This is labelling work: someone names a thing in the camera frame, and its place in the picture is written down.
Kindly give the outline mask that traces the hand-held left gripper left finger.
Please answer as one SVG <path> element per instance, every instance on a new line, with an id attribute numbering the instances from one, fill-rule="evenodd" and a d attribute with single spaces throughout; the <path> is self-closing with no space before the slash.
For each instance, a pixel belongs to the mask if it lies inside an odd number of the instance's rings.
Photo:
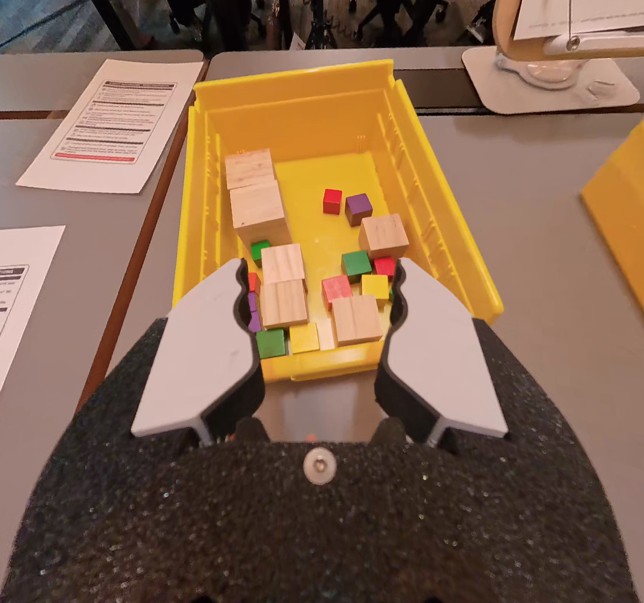
<path id="1" fill-rule="evenodd" d="M 247 262 L 231 259 L 174 306 L 131 425 L 133 436 L 192 430 L 212 446 L 259 409 L 265 382 L 249 329 L 248 293 Z"/>

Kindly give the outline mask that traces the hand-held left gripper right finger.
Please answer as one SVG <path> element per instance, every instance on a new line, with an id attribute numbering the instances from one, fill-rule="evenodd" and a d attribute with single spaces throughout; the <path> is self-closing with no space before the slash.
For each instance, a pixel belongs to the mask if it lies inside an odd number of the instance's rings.
<path id="1" fill-rule="evenodd" d="M 384 413 L 415 443 L 437 446 L 449 429 L 503 438 L 509 427 L 468 309 L 407 257 L 392 289 L 374 383 Z"/>

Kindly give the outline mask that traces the pile of plain wooden cubes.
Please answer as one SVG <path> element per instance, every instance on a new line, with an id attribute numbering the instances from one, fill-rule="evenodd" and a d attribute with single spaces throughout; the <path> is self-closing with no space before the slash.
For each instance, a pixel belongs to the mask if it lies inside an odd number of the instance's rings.
<path id="1" fill-rule="evenodd" d="M 269 149 L 264 149 L 226 157 L 225 173 L 232 227 L 248 248 L 254 263 L 251 248 L 262 237 L 268 237 L 277 245 L 292 243 L 292 229 L 296 224 L 294 218 L 288 218 L 288 194 L 329 188 L 324 186 L 327 180 L 340 183 L 340 174 L 348 171 L 333 167 L 329 161 L 323 161 L 322 165 L 294 163 L 287 167 L 286 175 L 279 180 L 272 154 Z M 406 253 L 409 246 L 398 214 L 374 214 L 371 218 L 364 219 L 359 232 L 361 245 L 364 240 L 368 241 L 370 255 L 390 255 L 395 261 Z M 248 301 L 251 307 L 250 278 L 249 286 Z M 263 331 L 263 325 L 251 327 L 250 323 L 249 327 L 258 343 L 257 334 Z"/>

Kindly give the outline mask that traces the pile of small coloured cubes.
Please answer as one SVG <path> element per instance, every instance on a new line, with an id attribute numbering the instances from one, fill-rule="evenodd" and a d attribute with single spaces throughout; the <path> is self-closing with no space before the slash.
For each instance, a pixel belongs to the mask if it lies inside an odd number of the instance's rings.
<path id="1" fill-rule="evenodd" d="M 294 218 L 292 243 L 268 237 L 253 244 L 257 274 L 251 280 L 251 327 L 263 358 L 320 355 L 323 351 L 379 341 L 392 300 L 395 260 L 372 256 L 359 232 L 374 215 L 372 196 L 341 189 L 287 195 Z M 376 326 L 379 319 L 382 325 Z"/>

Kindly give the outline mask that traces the yellow plastic box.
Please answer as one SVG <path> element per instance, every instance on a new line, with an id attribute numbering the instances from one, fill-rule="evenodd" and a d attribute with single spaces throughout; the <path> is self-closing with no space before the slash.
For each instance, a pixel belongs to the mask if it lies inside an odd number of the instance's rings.
<path id="1" fill-rule="evenodd" d="M 643 121 L 584 186 L 581 198 L 643 309 Z"/>
<path id="2" fill-rule="evenodd" d="M 309 315 L 322 350 L 262 360 L 266 383 L 374 370 L 382 342 L 336 348 L 321 281 L 359 249 L 358 229 L 323 213 L 325 189 L 365 193 L 397 213 L 406 256 L 488 325 L 503 303 L 392 60 L 203 82 L 189 109 L 173 305 L 230 259 L 263 275 L 234 229 L 225 157 L 268 148 L 292 237 L 302 247 Z"/>

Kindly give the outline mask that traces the white instruction sheet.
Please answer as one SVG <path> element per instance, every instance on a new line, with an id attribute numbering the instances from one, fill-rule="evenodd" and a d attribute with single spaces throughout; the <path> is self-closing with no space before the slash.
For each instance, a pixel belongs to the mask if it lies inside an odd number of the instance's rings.
<path id="1" fill-rule="evenodd" d="M 1 386 L 65 228 L 62 225 L 1 230 Z"/>
<path id="2" fill-rule="evenodd" d="M 138 194 L 171 138 L 204 62 L 107 59 L 16 181 L 18 187 Z"/>

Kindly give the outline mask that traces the instruction sign on stand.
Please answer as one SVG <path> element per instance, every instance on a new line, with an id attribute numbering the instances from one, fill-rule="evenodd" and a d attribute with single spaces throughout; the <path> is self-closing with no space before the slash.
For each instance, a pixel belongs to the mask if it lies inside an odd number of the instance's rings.
<path id="1" fill-rule="evenodd" d="M 643 103 L 643 85 L 632 84 L 618 64 L 643 58 L 643 27 L 518 41 L 514 34 L 521 1 L 496 0 L 494 46 L 462 54 L 485 108 L 510 116 Z"/>

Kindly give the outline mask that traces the black tripod stand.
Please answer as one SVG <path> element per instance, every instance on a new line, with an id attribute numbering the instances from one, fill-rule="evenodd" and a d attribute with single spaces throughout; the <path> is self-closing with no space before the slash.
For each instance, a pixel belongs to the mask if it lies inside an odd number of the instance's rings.
<path id="1" fill-rule="evenodd" d="M 326 16 L 325 0 L 310 0 L 312 23 L 306 50 L 337 49 L 331 22 Z"/>

